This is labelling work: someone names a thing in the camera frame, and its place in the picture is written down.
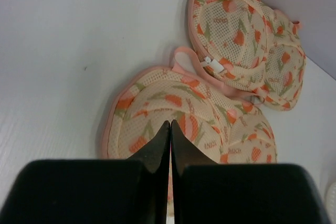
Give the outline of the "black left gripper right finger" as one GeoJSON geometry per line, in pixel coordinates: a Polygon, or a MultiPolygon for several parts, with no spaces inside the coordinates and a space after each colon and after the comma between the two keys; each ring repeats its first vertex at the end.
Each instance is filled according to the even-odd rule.
{"type": "Polygon", "coordinates": [[[295,164],[217,164],[171,123],[176,223],[329,223],[315,183],[295,164]]]}

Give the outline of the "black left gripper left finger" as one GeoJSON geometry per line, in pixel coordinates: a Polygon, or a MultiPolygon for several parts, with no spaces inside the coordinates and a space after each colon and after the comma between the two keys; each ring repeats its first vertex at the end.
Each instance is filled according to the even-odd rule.
{"type": "Polygon", "coordinates": [[[166,223],[170,123],[127,159],[28,163],[1,223],[166,223]]]}

